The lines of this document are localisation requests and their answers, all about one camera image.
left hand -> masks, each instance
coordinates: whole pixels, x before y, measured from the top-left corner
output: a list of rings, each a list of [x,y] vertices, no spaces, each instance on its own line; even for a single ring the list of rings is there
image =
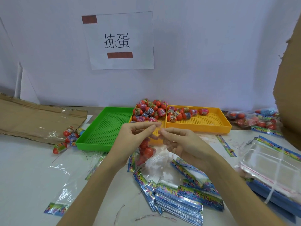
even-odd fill
[[[127,123],[121,126],[118,136],[109,151],[106,161],[112,166],[121,169],[127,162],[130,155],[139,147],[141,142],[148,137],[157,140],[153,134],[160,122],[137,122]]]

yellow plastic tray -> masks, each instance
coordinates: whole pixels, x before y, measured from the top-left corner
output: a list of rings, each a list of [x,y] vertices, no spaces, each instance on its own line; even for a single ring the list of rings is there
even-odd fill
[[[182,129],[190,129],[192,131],[200,131],[200,132],[210,132],[210,133],[220,133],[226,134],[229,133],[232,126],[224,116],[222,111],[219,108],[209,108],[209,107],[195,107],[195,106],[181,106],[181,105],[169,105],[166,110],[169,109],[170,106],[174,106],[176,108],[189,107],[190,109],[199,110],[201,108],[206,108],[209,110],[208,115],[200,115],[199,113],[190,118],[189,120],[182,119],[181,121],[176,121],[174,123],[167,121],[167,113],[165,119],[165,127],[166,128],[182,128]]]
[[[162,123],[162,125],[161,125],[161,127],[160,128],[156,128],[154,131],[153,131],[153,134],[155,135],[155,136],[159,136],[159,133],[158,133],[158,131],[161,129],[161,128],[165,128],[165,117],[159,117],[159,119],[158,119],[158,122],[161,122]],[[149,145],[153,145],[153,146],[160,146],[160,145],[162,145],[163,144],[163,140],[154,140],[154,139],[150,139],[150,141],[149,141]]]

pile of eggs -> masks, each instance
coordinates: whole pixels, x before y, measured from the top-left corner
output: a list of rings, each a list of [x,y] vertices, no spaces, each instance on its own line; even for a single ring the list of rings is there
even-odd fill
[[[142,99],[133,109],[132,122],[150,121],[157,122],[159,117],[165,117],[167,102],[161,100],[149,101],[147,98]]]
[[[182,119],[189,120],[191,117],[196,116],[197,114],[207,115],[209,114],[209,110],[206,108],[190,109],[189,107],[176,108],[174,106],[169,106],[167,111],[167,121],[168,122],[176,122]]]

right hand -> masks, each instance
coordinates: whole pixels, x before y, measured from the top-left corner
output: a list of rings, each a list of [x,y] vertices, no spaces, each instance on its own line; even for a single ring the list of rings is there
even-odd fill
[[[166,128],[159,130],[159,134],[168,151],[205,173],[209,172],[210,162],[218,156],[209,144],[191,130]]]

green plastic tray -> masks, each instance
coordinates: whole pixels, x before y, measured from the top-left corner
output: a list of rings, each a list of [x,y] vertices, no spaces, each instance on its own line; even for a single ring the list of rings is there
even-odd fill
[[[134,108],[106,107],[76,141],[84,151],[110,151],[121,125],[128,123]]]

